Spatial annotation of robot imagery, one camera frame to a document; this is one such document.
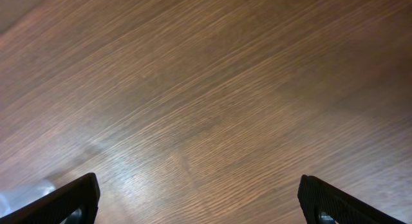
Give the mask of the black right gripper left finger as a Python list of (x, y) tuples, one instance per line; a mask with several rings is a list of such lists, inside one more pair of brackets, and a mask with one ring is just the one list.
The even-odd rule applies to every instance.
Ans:
[(95, 173), (87, 173), (27, 206), (1, 217), (1, 224), (94, 224), (100, 189)]

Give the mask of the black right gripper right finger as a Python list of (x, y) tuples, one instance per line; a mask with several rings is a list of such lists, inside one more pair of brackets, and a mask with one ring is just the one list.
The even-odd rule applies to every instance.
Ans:
[(297, 197), (309, 224), (404, 224), (315, 176), (302, 175)]

